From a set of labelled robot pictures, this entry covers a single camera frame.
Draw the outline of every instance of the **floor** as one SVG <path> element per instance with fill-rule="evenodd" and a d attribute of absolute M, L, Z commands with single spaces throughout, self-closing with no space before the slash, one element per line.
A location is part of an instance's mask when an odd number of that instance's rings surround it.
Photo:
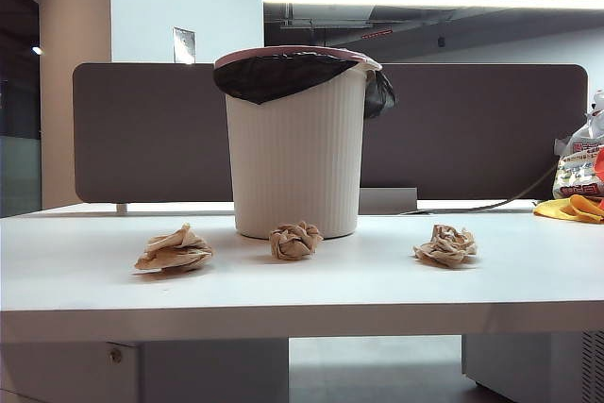
<path fill-rule="evenodd" d="M 290 340 L 291 403 L 511 403 L 461 374 L 461 337 Z"/>

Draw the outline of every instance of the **white pillar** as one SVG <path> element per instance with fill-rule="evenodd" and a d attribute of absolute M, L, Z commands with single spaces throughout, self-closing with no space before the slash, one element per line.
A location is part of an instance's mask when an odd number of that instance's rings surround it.
<path fill-rule="evenodd" d="M 77 203 L 72 72 L 109 61 L 109 0 L 40 0 L 42 207 Z"/>

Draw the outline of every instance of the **white desk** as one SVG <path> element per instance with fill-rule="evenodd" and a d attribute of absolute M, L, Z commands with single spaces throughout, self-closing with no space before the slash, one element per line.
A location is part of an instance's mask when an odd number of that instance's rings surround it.
<path fill-rule="evenodd" d="M 602 226 L 529 211 L 362 216 L 355 234 L 322 242 L 311 260 L 284 262 L 266 241 L 238 235 L 231 215 L 110 207 L 0 221 L 3 343 L 604 328 Z M 133 268 L 149 237 L 183 222 L 215 248 L 204 269 Z M 448 270 L 412 257 L 437 223 L 475 234 L 473 265 Z"/>

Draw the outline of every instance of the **trash can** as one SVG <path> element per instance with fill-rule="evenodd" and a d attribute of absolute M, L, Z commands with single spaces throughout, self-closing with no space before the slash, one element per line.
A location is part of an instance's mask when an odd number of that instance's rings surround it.
<path fill-rule="evenodd" d="M 297 64 L 296 56 L 307 61 Z M 283 69 L 279 59 L 287 59 L 283 64 L 290 70 L 276 75 L 277 66 Z M 310 68 L 317 59 L 324 60 L 321 68 Z M 267 60 L 264 74 L 270 75 L 263 80 L 259 71 Z M 335 76 L 326 71 L 329 64 L 340 64 Z M 230 85 L 224 77 L 219 80 L 220 69 L 228 65 Z M 241 234 L 266 239 L 278 225 L 300 220 L 315 224 L 325 238 L 355 230 L 367 74 L 380 69 L 363 54 L 315 46 L 247 49 L 215 62 L 214 79 L 226 92 L 235 223 Z M 238 84 L 248 85 L 226 87 Z"/>

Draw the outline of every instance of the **ceiling light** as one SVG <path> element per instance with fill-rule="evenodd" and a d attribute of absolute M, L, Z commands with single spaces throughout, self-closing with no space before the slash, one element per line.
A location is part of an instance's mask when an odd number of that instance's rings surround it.
<path fill-rule="evenodd" d="M 604 0 L 262 0 L 265 4 L 351 5 L 406 8 L 603 9 Z"/>

